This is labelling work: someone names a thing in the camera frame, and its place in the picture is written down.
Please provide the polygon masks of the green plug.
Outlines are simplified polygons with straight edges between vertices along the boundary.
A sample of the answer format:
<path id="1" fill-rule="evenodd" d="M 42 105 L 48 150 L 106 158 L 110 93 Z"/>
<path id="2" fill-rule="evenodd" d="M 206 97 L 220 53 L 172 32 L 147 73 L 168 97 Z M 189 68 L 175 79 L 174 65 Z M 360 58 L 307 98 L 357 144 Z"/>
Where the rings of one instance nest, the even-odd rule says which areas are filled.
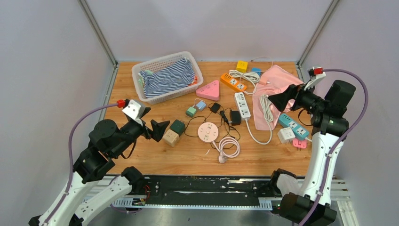
<path id="1" fill-rule="evenodd" d="M 191 107 L 189 107 L 189 108 L 186 110 L 185 114 L 186 114 L 187 116 L 193 118 L 194 115 L 196 114 L 196 112 L 197 112 L 197 109 L 196 109 L 195 107 L 192 107 L 192 106 L 191 106 Z"/>

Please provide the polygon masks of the green patterned cube socket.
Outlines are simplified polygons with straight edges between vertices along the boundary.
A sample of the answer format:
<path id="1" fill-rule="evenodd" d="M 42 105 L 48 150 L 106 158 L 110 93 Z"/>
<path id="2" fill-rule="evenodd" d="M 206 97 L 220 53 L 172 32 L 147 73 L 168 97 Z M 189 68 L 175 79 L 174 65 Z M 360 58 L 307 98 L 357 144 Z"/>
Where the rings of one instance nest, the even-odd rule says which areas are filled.
<path id="1" fill-rule="evenodd" d="M 170 125 L 170 129 L 171 129 L 173 132 L 177 133 L 179 136 L 181 136 L 181 135 L 184 133 L 186 127 L 185 127 L 185 124 L 184 124 L 182 121 L 180 121 L 180 120 L 175 120 L 175 121 Z"/>

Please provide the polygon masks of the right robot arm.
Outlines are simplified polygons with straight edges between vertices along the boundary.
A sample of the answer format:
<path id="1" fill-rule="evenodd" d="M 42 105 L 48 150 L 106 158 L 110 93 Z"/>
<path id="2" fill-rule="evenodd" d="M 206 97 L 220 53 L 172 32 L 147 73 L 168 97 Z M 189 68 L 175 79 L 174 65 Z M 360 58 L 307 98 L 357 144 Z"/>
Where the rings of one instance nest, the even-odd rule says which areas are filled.
<path id="1" fill-rule="evenodd" d="M 284 92 L 269 96 L 280 111 L 293 99 L 293 111 L 302 108 L 312 114 L 311 160 L 302 185 L 293 173 L 283 169 L 273 171 L 268 184 L 272 195 L 282 196 L 278 207 L 281 217 L 300 226 L 328 226 L 335 221 L 337 212 L 330 207 L 330 186 L 349 129 L 343 115 L 355 90 L 353 85 L 335 80 L 324 98 L 306 90 L 304 84 L 290 85 Z"/>

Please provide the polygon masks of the beige wooden cube socket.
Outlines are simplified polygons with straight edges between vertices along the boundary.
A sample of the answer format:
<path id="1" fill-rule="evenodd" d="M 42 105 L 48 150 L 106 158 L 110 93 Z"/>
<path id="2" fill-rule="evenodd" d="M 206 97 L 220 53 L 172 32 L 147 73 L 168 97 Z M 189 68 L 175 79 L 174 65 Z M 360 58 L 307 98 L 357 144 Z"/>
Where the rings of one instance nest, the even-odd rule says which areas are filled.
<path id="1" fill-rule="evenodd" d="M 168 129 L 162 137 L 162 140 L 171 147 L 175 147 L 179 139 L 180 139 L 179 134 L 177 134 L 171 129 Z"/>

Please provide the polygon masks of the blue plug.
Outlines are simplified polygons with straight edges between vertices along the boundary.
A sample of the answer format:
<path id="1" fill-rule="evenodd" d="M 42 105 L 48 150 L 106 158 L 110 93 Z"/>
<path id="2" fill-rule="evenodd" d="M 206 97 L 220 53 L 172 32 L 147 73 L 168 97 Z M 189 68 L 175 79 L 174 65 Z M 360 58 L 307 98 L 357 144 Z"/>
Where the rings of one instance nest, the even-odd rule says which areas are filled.
<path id="1" fill-rule="evenodd" d="M 205 101 L 201 100 L 195 105 L 195 107 L 198 111 L 203 111 L 207 107 L 207 104 Z"/>

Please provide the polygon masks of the white power strip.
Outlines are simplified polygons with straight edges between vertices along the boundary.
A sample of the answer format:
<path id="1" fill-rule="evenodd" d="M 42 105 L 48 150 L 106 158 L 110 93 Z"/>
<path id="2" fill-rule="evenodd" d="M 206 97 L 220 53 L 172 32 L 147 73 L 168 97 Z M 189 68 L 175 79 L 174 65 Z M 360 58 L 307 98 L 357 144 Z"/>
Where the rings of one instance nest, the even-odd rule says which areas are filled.
<path id="1" fill-rule="evenodd" d="M 271 125 L 270 125 L 270 121 L 266 120 L 266 123 L 267 123 L 267 125 L 268 125 L 268 127 L 269 127 L 269 131 L 270 131 L 269 140 L 268 140 L 267 142 L 265 142 L 265 143 L 258 141 L 258 140 L 253 136 L 253 134 L 252 134 L 252 132 L 251 132 L 251 129 L 250 129 L 250 126 L 249 126 L 249 122 L 248 122 L 248 121 L 249 121 L 249 119 L 251 118 L 251 113 L 250 113 L 250 110 L 249 110 L 249 106 L 248 106 L 248 104 L 247 104 L 247 101 L 246 101 L 246 99 L 245 99 L 244 93 L 243 93 L 243 92 L 237 92 L 237 93 L 234 94 L 234 98 L 235 98 L 235 102 L 236 102 L 236 106 L 237 106 L 237 108 L 238 108 L 239 114 L 240 114 L 240 116 L 241 116 L 241 120 L 245 122 L 245 124 L 246 124 L 246 126 L 247 126 L 247 129 L 248 129 L 248 132 L 249 132 L 251 138 L 252 138 L 256 143 L 258 143 L 258 144 L 260 144 L 260 145 L 267 145 L 267 144 L 269 144 L 269 143 L 271 142 L 271 140 L 272 140 L 272 135 L 273 135 L 273 133 L 272 133 L 272 128 L 271 128 Z"/>

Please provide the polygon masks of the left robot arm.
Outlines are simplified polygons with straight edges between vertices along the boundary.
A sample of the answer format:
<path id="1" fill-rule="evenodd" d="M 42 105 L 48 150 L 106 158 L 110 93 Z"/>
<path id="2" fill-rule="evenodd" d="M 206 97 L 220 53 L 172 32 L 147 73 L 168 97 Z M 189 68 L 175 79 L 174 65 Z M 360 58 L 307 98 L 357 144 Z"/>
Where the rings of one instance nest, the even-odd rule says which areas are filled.
<path id="1" fill-rule="evenodd" d="M 71 171 L 64 190 L 45 213 L 30 219 L 30 226 L 86 226 L 118 198 L 129 193 L 149 192 L 144 175 L 135 167 L 127 167 L 104 190 L 83 201 L 114 167 L 114 159 L 123 156 L 128 147 L 135 147 L 140 136 L 159 142 L 170 124 L 169 121 L 151 120 L 149 129 L 141 120 L 150 111 L 149 107 L 125 106 L 123 110 L 128 119 L 123 127 L 118 128 L 109 119 L 95 125 L 87 148 L 76 161 L 70 161 Z"/>

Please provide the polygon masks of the white round socket base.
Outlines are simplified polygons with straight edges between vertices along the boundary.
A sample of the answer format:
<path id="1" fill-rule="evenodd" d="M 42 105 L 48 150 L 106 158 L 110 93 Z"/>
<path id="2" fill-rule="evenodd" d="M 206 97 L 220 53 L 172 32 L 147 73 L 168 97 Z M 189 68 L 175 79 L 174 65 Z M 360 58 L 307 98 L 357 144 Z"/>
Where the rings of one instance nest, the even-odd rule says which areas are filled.
<path id="1" fill-rule="evenodd" d="M 205 122 L 198 128 L 198 138 L 204 143 L 213 143 L 219 135 L 218 127 L 211 122 Z"/>

